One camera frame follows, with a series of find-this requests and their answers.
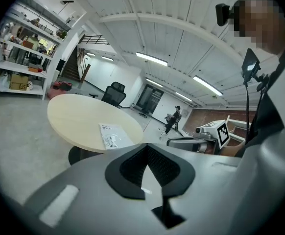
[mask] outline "brick wall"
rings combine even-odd
[[[249,111],[249,122],[252,122],[255,116],[255,111]],[[246,112],[245,111],[226,111],[226,110],[199,110],[193,109],[189,118],[187,119],[183,131],[192,135],[195,133],[197,127],[205,125],[215,120],[226,120],[228,115],[230,119],[246,121]],[[229,131],[233,130],[234,126],[231,123],[228,123]],[[246,131],[236,128],[234,134],[245,137]],[[238,145],[239,142],[231,139],[229,146]]]

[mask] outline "beige tabletop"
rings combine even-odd
[[[106,152],[99,123],[119,124],[134,144],[143,139],[141,126],[130,115],[88,96],[58,95],[49,102],[47,115],[63,139],[85,150]]]

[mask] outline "staircase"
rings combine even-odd
[[[77,46],[75,47],[70,58],[66,62],[62,76],[80,82],[77,66]]]

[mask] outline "shelf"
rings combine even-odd
[[[33,30],[34,33],[37,33],[38,35],[43,35],[45,38],[48,38],[49,40],[51,40],[57,44],[61,44],[63,42],[63,41],[57,39],[56,37],[54,37],[53,35],[50,35],[47,32],[45,32],[44,30],[33,25],[32,23],[27,22],[26,20],[12,14],[12,13],[6,13],[5,16],[17,21],[18,23],[22,24],[24,27],[27,27],[27,28],[30,28],[31,30]]]
[[[43,95],[43,88],[39,85],[33,85],[33,89],[30,91],[21,91],[21,90],[11,90],[11,89],[0,89],[0,92],[9,92],[9,93],[21,93],[21,94],[33,94],[33,95]]]
[[[28,70],[28,67],[25,65],[19,65],[16,63],[8,62],[8,61],[1,61],[0,62],[0,69],[8,70],[8,71],[16,71],[24,74],[29,74],[32,76],[39,76],[46,78],[46,72],[32,72]]]
[[[26,51],[28,51],[28,52],[34,53],[34,54],[36,54],[36,55],[38,55],[38,56],[42,56],[42,57],[44,57],[44,58],[47,58],[47,59],[52,60],[52,57],[50,57],[50,56],[48,56],[48,55],[45,55],[45,54],[42,54],[42,53],[40,53],[40,52],[38,52],[38,51],[35,51],[35,50],[33,50],[33,49],[24,47],[23,45],[19,45],[19,44],[17,44],[17,43],[11,42],[11,41],[4,40],[4,39],[1,38],[1,37],[0,37],[0,42],[5,43],[5,44],[7,44],[7,45],[12,45],[12,46],[14,46],[14,47],[16,47],[16,48],[20,48],[20,49],[26,50]]]

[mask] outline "concrete floor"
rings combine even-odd
[[[0,93],[0,189],[21,204],[42,184],[70,166],[68,153],[72,145],[50,126],[47,105],[48,99]],[[164,124],[143,118],[136,110],[122,110],[141,125],[143,142],[166,144],[167,139],[180,137],[172,130],[160,140],[159,129]],[[160,206],[161,187],[149,168],[144,174],[143,187],[153,192],[148,206],[151,209]]]
[[[95,94],[98,95],[96,99],[101,100],[104,92],[99,90],[97,87],[93,86],[92,84],[88,83],[87,81],[84,81],[81,87],[79,88],[79,82],[71,80],[66,77],[58,77],[57,81],[65,81],[68,83],[72,83],[72,89],[70,90],[70,93],[75,94],[75,92],[79,92],[80,90],[83,92],[82,94],[87,95],[90,94]]]

